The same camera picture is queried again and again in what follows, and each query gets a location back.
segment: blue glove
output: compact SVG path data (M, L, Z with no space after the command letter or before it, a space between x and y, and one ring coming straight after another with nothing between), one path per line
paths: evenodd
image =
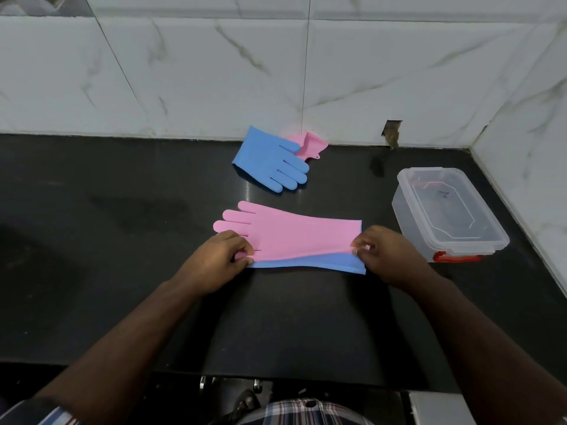
M281 192L282 185L293 190L307 182L305 173L309 171L294 155L300 148L298 143L250 127L232 163L273 192Z
M366 274L364 263L350 253L330 253L328 255L281 259L279 261L259 261L251 265L253 269L271 269L275 267L319 267L322 269Z

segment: plastic container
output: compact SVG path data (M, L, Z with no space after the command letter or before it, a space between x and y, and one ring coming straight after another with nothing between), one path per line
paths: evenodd
M461 170L400 171L392 206L404 236L429 262L477 261L510 238Z

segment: forearm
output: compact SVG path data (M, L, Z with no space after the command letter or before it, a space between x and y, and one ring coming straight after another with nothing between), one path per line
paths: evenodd
M555 425L567 390L447 279L408 293L429 319L478 425Z
M162 283L37 396L57 401L87 424L123 421L160 349L196 299L186 286Z

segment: hand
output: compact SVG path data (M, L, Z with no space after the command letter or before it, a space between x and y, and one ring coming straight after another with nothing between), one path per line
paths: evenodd
M373 225L360 233L351 246L370 271L400 289L439 277L413 245L391 229Z
M250 257L231 262L240 251L254 254L254 249L244 237L234 231L223 231L199 246L171 281L176 285L186 285L198 296L215 292L254 262Z

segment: black countertop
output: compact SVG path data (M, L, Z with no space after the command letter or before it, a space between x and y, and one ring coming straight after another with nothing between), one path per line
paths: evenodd
M330 146L308 183L274 194L231 165L240 144L0 139L0 360L69 364L120 321L240 200L399 230L397 174L466 173L510 236L480 262L435 264L567 384L567 299L469 153ZM246 270L175 332L158 369L457 392L425 317L372 276Z

